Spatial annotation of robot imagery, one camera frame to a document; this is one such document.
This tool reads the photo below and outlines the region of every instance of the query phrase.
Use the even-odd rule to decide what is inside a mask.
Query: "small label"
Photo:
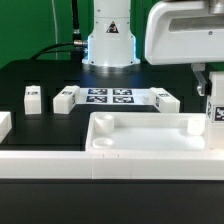
[[[159,96],[161,96],[161,97],[169,97],[170,95],[168,93],[162,93],[162,94],[159,94]]]
[[[157,107],[159,107],[159,103],[160,103],[160,99],[159,99],[159,97],[157,96],[157,97],[156,97],[156,103],[155,103]]]
[[[62,92],[62,94],[64,94],[64,95],[72,95],[72,92],[70,92],[70,91],[64,91],[64,92]]]
[[[212,115],[212,105],[211,105],[210,102],[208,103],[207,115],[208,115],[209,118],[211,118],[211,115]]]
[[[107,29],[107,33],[119,33],[114,21],[110,24],[109,28]]]
[[[72,96],[72,104],[75,104],[75,94]]]
[[[28,95],[38,95],[38,92],[28,92]]]

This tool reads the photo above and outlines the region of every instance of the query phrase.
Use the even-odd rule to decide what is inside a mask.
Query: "green wall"
[[[144,60],[144,36],[148,12],[157,0],[132,0],[131,30],[137,38],[137,57]],[[93,0],[78,0],[80,29],[87,39],[93,29]],[[59,42],[72,40],[71,0],[55,0]],[[29,59],[55,43],[51,0],[0,0],[0,68],[12,60]],[[55,55],[42,56],[55,59]],[[59,59],[69,59],[60,53]],[[224,63],[213,64],[224,70]]]
[[[71,2],[55,0],[55,4],[59,42],[69,41],[72,36]],[[28,59],[54,43],[51,0],[0,1],[0,67],[12,60]]]

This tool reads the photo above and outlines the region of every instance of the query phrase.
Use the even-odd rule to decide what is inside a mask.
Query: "black table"
[[[54,115],[53,97],[67,85],[163,87],[181,101],[181,112],[205,112],[197,84],[190,65],[143,64],[138,72],[105,75],[83,71],[71,61],[11,62],[0,70],[0,111],[12,112],[13,129],[0,150],[84,150],[91,112],[156,111],[152,106],[77,105],[69,115]],[[24,114],[29,85],[44,90],[42,115]],[[222,181],[0,180],[1,224],[223,224],[223,210]]]
[[[181,101],[181,112],[205,112],[190,65],[142,65],[138,72],[97,74],[72,61],[14,61],[0,70],[0,111],[11,111],[13,129],[0,150],[84,150],[94,111],[156,112],[153,106],[76,105],[69,115],[53,113],[53,98],[67,85],[81,88],[163,87]],[[25,115],[25,87],[42,88],[43,113]]]

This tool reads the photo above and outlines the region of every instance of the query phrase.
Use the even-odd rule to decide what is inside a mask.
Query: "white tray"
[[[87,151],[202,151],[204,114],[91,114]]]

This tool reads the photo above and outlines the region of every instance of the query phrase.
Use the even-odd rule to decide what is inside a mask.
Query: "white cube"
[[[180,101],[163,88],[150,88],[149,100],[161,113],[179,113]]]
[[[40,86],[27,86],[24,97],[25,114],[41,114]]]
[[[11,113],[0,112],[0,143],[12,128]]]
[[[54,99],[54,113],[69,114],[80,94],[79,86],[66,86]]]

